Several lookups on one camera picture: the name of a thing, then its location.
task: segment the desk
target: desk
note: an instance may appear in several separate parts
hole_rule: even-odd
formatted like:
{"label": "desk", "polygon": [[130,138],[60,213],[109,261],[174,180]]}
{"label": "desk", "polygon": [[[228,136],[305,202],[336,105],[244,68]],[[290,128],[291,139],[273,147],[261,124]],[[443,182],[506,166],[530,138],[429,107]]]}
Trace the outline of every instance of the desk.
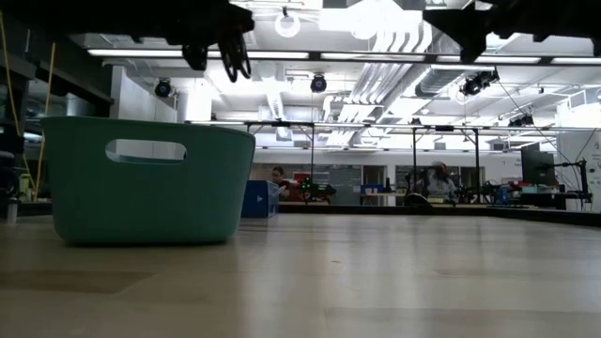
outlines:
{"label": "desk", "polygon": [[[387,197],[405,197],[405,192],[373,192],[373,193],[364,193],[361,195],[361,205],[362,206],[368,206],[367,202],[372,198],[372,197],[376,197],[378,200],[378,206],[379,207],[389,207],[388,206],[388,198]],[[380,198],[382,198],[384,201],[386,201],[386,203],[380,203]]]}
{"label": "desk", "polygon": [[308,206],[329,206],[330,204],[328,202],[309,202],[309,203],[305,203],[305,202],[280,202],[280,206],[304,206],[304,205],[308,205]]}
{"label": "desk", "polygon": [[538,192],[538,193],[522,193],[519,196],[519,201],[522,204],[534,205],[537,207],[554,207],[558,210],[567,210],[566,200],[578,199],[586,200],[591,198],[590,193],[578,192]]}

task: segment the ceiling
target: ceiling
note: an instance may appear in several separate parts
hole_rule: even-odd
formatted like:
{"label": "ceiling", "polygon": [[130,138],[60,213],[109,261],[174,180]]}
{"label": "ceiling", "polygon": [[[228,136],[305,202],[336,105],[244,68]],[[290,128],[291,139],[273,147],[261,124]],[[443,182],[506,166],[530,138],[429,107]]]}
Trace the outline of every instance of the ceiling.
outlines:
{"label": "ceiling", "polygon": [[[380,4],[390,2],[393,4],[393,0],[363,0],[358,2],[359,4],[356,4],[355,7],[367,4],[368,1]],[[336,26],[345,27],[344,21],[330,24],[329,30],[321,29],[320,26],[322,28],[327,26],[324,24],[324,20],[333,18],[331,14],[335,11],[320,8],[321,2],[319,1],[308,2],[311,6],[303,9],[294,9],[294,6],[290,6],[289,13],[300,17],[300,31],[293,38],[284,38],[276,32],[275,24],[277,15],[281,13],[280,9],[265,8],[264,4],[254,6],[253,3],[254,1],[249,1],[246,5],[254,11],[256,21],[255,30],[245,36],[249,50],[367,52],[382,48],[379,45],[379,35],[368,39],[359,39],[356,37],[363,34],[359,30],[357,32],[332,30],[336,29]],[[449,7],[461,8],[467,3],[467,0],[454,0],[446,3]],[[363,30],[368,29],[370,25],[379,24],[378,21],[390,23],[393,26],[404,25],[402,29],[398,29],[405,32],[403,46],[400,48],[399,46],[393,47],[394,42],[391,40],[388,44],[389,47],[384,47],[383,52],[390,52],[392,49],[392,52],[411,53],[431,52],[433,50],[436,52],[437,48],[446,48],[441,47],[444,44],[451,46],[452,41],[449,41],[448,37],[442,36],[439,38],[440,33],[432,33],[431,27],[427,23],[422,23],[421,20],[411,24],[404,23],[404,19],[410,21],[409,19],[415,18],[415,12],[411,11],[411,14],[408,14],[409,11],[405,11],[400,15],[396,11],[396,8],[388,8],[381,12],[375,11],[371,15],[369,15],[370,13],[361,15],[360,11],[356,18],[370,17],[371,22],[356,22],[355,25],[361,26]],[[287,22],[290,19],[284,19],[284,21],[282,23],[284,28],[291,25]],[[499,40],[491,36],[488,42],[491,48],[489,52],[501,55],[565,54],[590,56],[593,48],[591,42],[583,38],[550,37],[543,43],[534,43],[532,42],[532,36],[514,35],[508,40]],[[164,40],[156,38],[145,39],[143,44],[135,44],[128,37],[100,35],[87,35],[85,47],[104,49],[178,48],[177,46],[168,46]],[[454,48],[455,53],[459,51],[456,45],[449,48]],[[449,54],[450,52],[442,50],[438,53]],[[236,84],[229,82],[221,61],[217,60],[208,62],[208,69],[204,74],[190,70],[183,59],[123,59],[112,60],[111,62],[126,66],[128,74],[138,83],[148,88],[154,86],[159,78],[170,77],[172,85],[179,92],[192,92],[195,81],[204,77],[214,88],[211,94],[212,111],[218,119],[232,119],[243,115],[252,117],[253,114],[257,114],[259,107],[269,106],[269,95],[266,95],[266,89],[262,86],[261,78],[257,73],[261,72],[262,67],[264,67],[262,64],[273,63],[274,61],[253,61],[253,79],[251,81],[242,79]],[[350,120],[347,120],[347,122],[361,122],[357,118],[375,116],[378,119],[389,117],[393,121],[392,123],[407,123],[412,117],[421,117],[432,124],[460,124],[466,121],[468,123],[477,121],[479,125],[492,125],[502,121],[500,116],[504,118],[511,116],[512,113],[519,113],[517,109],[517,106],[519,106],[521,109],[527,109],[533,113],[537,125],[548,125],[554,122],[558,103],[566,100],[569,95],[580,92],[583,88],[601,86],[601,68],[498,66],[502,85],[494,84],[479,96],[469,98],[466,102],[465,98],[457,94],[457,90],[463,84],[465,76],[474,74],[473,71],[459,72],[453,81],[446,84],[443,90],[432,98],[414,98],[414,94],[407,95],[407,93],[414,93],[411,91],[412,87],[415,85],[415,79],[424,72],[424,66],[369,65],[324,61],[277,61],[275,64],[278,74],[276,79],[282,84],[278,92],[283,105],[284,116],[287,107],[292,106],[315,107],[321,110],[324,107],[324,100],[330,100],[328,97],[341,97],[350,100],[353,95],[360,94],[361,90],[358,85],[361,85],[362,81],[371,81],[364,94],[369,97],[370,90],[374,92],[381,90],[381,100],[369,101],[374,112],[379,111],[379,113],[356,114],[354,115],[355,119],[349,117]],[[309,88],[311,79],[316,73],[324,74],[328,81],[328,89],[325,93],[313,94]],[[340,114],[343,103],[337,106],[333,103],[331,115]],[[310,110],[307,110],[306,118],[311,118],[309,112]]]}

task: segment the blue bin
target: blue bin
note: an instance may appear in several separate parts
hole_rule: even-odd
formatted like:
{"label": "blue bin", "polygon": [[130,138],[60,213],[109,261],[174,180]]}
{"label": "blue bin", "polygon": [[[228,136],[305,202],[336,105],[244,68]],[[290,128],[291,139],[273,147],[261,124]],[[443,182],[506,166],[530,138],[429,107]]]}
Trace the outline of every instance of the blue bin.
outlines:
{"label": "blue bin", "polygon": [[242,218],[269,218],[278,212],[279,187],[269,181],[250,180],[246,183]]}

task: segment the cable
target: cable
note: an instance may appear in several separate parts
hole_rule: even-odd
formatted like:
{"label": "cable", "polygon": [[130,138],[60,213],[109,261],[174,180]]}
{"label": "cable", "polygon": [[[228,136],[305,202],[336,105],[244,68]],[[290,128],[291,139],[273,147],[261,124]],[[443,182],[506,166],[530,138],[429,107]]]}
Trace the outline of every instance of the cable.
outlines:
{"label": "cable", "polygon": [[[54,73],[54,57],[56,56],[56,43],[53,42],[53,48],[50,52],[50,69],[48,70],[48,91],[46,92],[46,107],[44,108],[44,115],[48,115],[48,109],[50,108],[50,95],[51,88],[53,86],[53,73]],[[36,188],[34,190],[34,202],[38,201],[39,193],[39,181],[41,179],[41,163],[44,157],[44,147],[46,146],[46,137],[44,131],[41,132],[41,146],[39,147],[38,156],[38,176],[36,177]]]}
{"label": "cable", "polygon": [[593,132],[591,132],[591,136],[589,136],[589,139],[586,140],[586,143],[584,144],[584,146],[582,147],[582,149],[580,150],[580,152],[578,153],[578,155],[576,156],[576,161],[578,161],[578,158],[580,157],[580,155],[582,155],[582,152],[584,151],[584,149],[586,149],[586,147],[589,145],[589,143],[591,142],[591,140],[593,139],[594,134],[597,132],[597,128],[593,129]]}
{"label": "cable", "polygon": [[[501,83],[501,81],[498,81],[498,84],[501,86],[501,88],[503,89],[503,91],[505,92],[505,94],[507,94],[507,97],[509,98],[509,100],[511,100],[511,102],[513,102],[513,103],[514,103],[514,105],[516,106],[516,108],[518,109],[518,111],[519,111],[520,113],[522,113],[522,114],[526,114],[526,113],[524,113],[524,111],[522,110],[522,108],[519,106],[519,104],[517,104],[517,102],[514,100],[514,98],[512,98],[511,94],[509,94],[509,92],[507,91],[507,89],[505,88],[505,86],[504,86],[504,85]],[[565,155],[563,155],[563,153],[562,153],[562,152],[561,152],[561,151],[560,151],[560,150],[557,148],[557,146],[556,146],[556,145],[553,145],[553,143],[551,142],[551,140],[549,140],[549,139],[548,139],[548,137],[547,137],[547,136],[546,136],[546,135],[545,135],[545,134],[544,134],[544,133],[543,133],[543,132],[542,132],[542,131],[541,131],[541,130],[538,128],[538,127],[536,127],[535,125],[532,125],[532,126],[533,126],[533,127],[536,129],[536,131],[538,131],[538,132],[539,132],[539,133],[540,133],[540,134],[541,134],[543,137],[545,137],[545,139],[547,140],[547,142],[548,142],[550,145],[552,145],[552,146],[555,148],[555,150],[557,150],[557,153],[558,153],[558,154],[560,154],[560,155],[561,155],[561,156],[562,156],[562,157],[563,157],[563,158],[564,158],[566,161],[570,162],[570,160],[569,160],[569,159],[568,159],[568,158],[567,158]],[[577,174],[577,172],[576,172],[576,168],[574,168],[574,166],[572,166],[572,170],[574,171],[574,177],[576,178],[576,183],[577,183],[577,185],[578,185],[578,190],[580,191],[580,190],[581,190],[581,188],[580,188],[580,182],[578,182],[578,174]]]}
{"label": "cable", "polygon": [[[17,135],[21,136],[21,125],[19,124],[19,118],[17,117],[17,108],[15,106],[15,97],[12,93],[12,81],[10,80],[10,64],[8,62],[8,47],[7,47],[7,35],[4,28],[4,15],[2,10],[0,10],[0,35],[2,36],[2,50],[4,51],[4,63],[5,69],[7,70],[7,87],[8,87],[8,98],[10,100],[10,109],[12,110],[12,117],[15,123],[15,130],[17,131]],[[27,163],[27,158],[25,157],[25,152],[23,152],[23,162],[25,164],[25,170],[29,175],[29,182],[35,186],[34,179],[31,177],[31,171],[29,170],[29,163]]]}

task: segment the fluorescent light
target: fluorescent light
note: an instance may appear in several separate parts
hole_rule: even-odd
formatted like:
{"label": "fluorescent light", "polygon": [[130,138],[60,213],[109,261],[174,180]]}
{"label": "fluorescent light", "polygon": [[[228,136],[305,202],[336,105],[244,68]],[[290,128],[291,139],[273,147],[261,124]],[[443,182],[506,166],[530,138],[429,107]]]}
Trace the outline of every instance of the fluorescent light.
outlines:
{"label": "fluorescent light", "polygon": [[534,56],[480,56],[474,63],[535,64],[540,61],[540,57]]}
{"label": "fluorescent light", "polygon": [[301,146],[257,146],[256,148],[269,150],[304,150]]}
{"label": "fluorescent light", "polygon": [[248,57],[251,59],[309,59],[306,52],[261,52],[250,51]]}
{"label": "fluorescent light", "polygon": [[316,127],[338,127],[338,128],[363,128],[360,123],[315,123]]}
{"label": "fluorescent light", "polygon": [[601,65],[601,58],[594,57],[556,57],[551,64]]}
{"label": "fluorescent light", "polygon": [[441,55],[436,59],[438,62],[459,63],[461,58],[459,55]]}
{"label": "fluorescent light", "polygon": [[192,124],[198,125],[227,125],[227,126],[243,126],[244,122],[241,121],[190,121]]}
{"label": "fluorescent light", "polygon": [[[102,57],[183,57],[180,50],[151,50],[151,49],[88,49],[87,52],[93,56]],[[208,51],[208,58],[221,58],[219,51]],[[308,59],[306,52],[263,52],[249,51],[251,59]]]}
{"label": "fluorescent light", "polygon": [[361,60],[361,61],[398,61],[423,62],[424,55],[387,54],[387,53],[322,53],[324,60]]}
{"label": "fluorescent light", "polygon": [[432,65],[432,69],[440,70],[495,70],[493,66],[471,66],[471,65]]}
{"label": "fluorescent light", "polygon": [[382,149],[379,149],[379,148],[372,148],[372,149],[370,149],[370,148],[349,148],[348,151],[369,151],[369,152],[372,152],[372,151],[382,151]]}
{"label": "fluorescent light", "polygon": [[306,6],[301,1],[230,1],[230,4],[242,8],[282,8],[286,6],[294,9],[306,9]]}
{"label": "fluorescent light", "polygon": [[422,126],[399,124],[399,125],[373,125],[372,127],[374,127],[374,128],[393,128],[393,129],[411,129],[411,128],[422,127]]}
{"label": "fluorescent light", "polygon": [[183,57],[180,50],[120,50],[120,49],[89,49],[93,56],[115,57]]}
{"label": "fluorescent light", "polygon": [[221,59],[222,58],[222,53],[219,51],[208,51],[207,52],[207,57],[208,58],[218,58]]}

